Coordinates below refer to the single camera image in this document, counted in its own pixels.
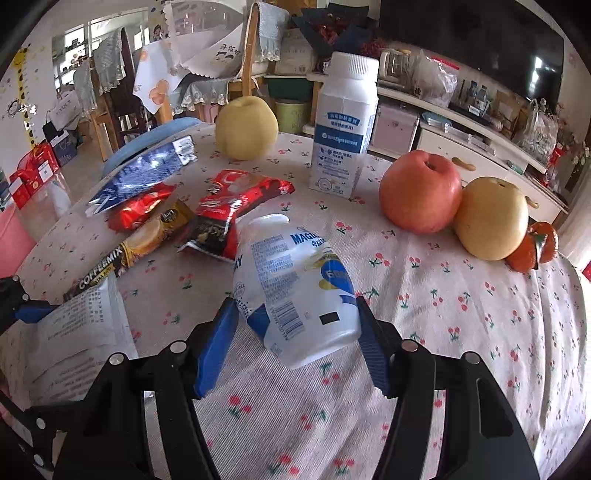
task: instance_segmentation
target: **red apple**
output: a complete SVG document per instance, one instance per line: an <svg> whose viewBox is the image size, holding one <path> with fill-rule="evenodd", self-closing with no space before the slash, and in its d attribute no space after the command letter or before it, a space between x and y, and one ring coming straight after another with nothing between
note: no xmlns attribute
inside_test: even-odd
<svg viewBox="0 0 591 480"><path fill-rule="evenodd" d="M413 150L396 160L379 186L384 215L412 233L433 233L450 223L460 206L462 182L441 155Z"/></svg>

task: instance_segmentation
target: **lace cloth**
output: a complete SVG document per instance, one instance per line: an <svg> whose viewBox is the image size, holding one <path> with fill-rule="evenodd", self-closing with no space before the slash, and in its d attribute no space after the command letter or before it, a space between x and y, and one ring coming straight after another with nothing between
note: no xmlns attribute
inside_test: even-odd
<svg viewBox="0 0 591 480"><path fill-rule="evenodd" d="M275 5L257 2L259 6L259 44L263 60L277 61L281 53L281 39L290 13Z"/></svg>
<svg viewBox="0 0 591 480"><path fill-rule="evenodd" d="M169 95L174 114L178 115L185 110L193 112L198 103L227 104L228 83L232 80L232 77L207 79L193 73L185 75L178 87Z"/></svg>
<svg viewBox="0 0 591 480"><path fill-rule="evenodd" d="M99 76L99 95L117 87L119 81L125 78L123 55L121 53L122 30L122 28L118 28L111 32L92 53L95 58L96 72Z"/></svg>
<svg viewBox="0 0 591 480"><path fill-rule="evenodd" d="M74 90L80 100L83 116L88 116L91 111L96 110L95 89L90 79L90 59L83 61L74 72Z"/></svg>

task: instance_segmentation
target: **tv stand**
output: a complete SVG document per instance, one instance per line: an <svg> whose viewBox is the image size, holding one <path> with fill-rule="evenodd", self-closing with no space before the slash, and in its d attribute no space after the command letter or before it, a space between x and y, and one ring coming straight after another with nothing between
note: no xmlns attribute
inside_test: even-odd
<svg viewBox="0 0 591 480"><path fill-rule="evenodd" d="M320 85L326 80L327 76L319 73L309 73L306 78L314 82L314 97L310 115L310 124L304 127L304 133L310 136L314 135L314 124L316 123L316 104L318 101L318 92ZM385 88L378 85L378 96L382 98L392 98L400 102L418 107L421 110L436 113L444 116L453 122L469 128L474 133L488 139L490 146L495 149L495 155L490 155L484 150L475 149L473 145L463 142L458 137L447 135L440 129L430 127L421 122L421 132L418 139L417 148L431 153L449 157L464 157L462 160L471 163L476 167L475 171L460 171L463 183L467 183L474 178L482 176L493 176L503 178L516 185L525 195L529 196L539 205L538 208L530 208L530 216L535 220L543 220L552 223L558 214L562 211L568 214L568 207L549 190L534 183L527 177L518 174L507 166L507 161L519 166L525 171L528 165L540 172L545 172L546 167L540 164L533 157L528 155L509 139L490 127L481 125L478 122L468 118L465 115L455 112L449 108L443 108L424 100L416 98L408 93L399 90ZM395 160L396 157L385 151L380 151L373 146L368 147L368 151L378 156L386 157L389 160Z"/></svg>

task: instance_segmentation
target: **bucket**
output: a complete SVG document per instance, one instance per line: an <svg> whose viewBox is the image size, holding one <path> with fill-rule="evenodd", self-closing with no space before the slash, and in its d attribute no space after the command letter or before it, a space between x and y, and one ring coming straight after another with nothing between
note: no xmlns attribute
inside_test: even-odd
<svg viewBox="0 0 591 480"><path fill-rule="evenodd" d="M300 134L310 117L310 104L297 100L277 99L275 101L275 116L280 132Z"/></svg>
<svg viewBox="0 0 591 480"><path fill-rule="evenodd" d="M0 278L13 276L35 246L35 240L17 215L12 204L0 212Z"/></svg>

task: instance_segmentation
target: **storage box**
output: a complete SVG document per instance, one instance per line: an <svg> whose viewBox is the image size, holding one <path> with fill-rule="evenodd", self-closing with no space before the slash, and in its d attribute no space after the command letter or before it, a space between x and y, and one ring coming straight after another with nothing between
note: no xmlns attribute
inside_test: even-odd
<svg viewBox="0 0 591 480"><path fill-rule="evenodd" d="M371 145L392 155L410 152L418 127L418 112L401 103L380 103Z"/></svg>

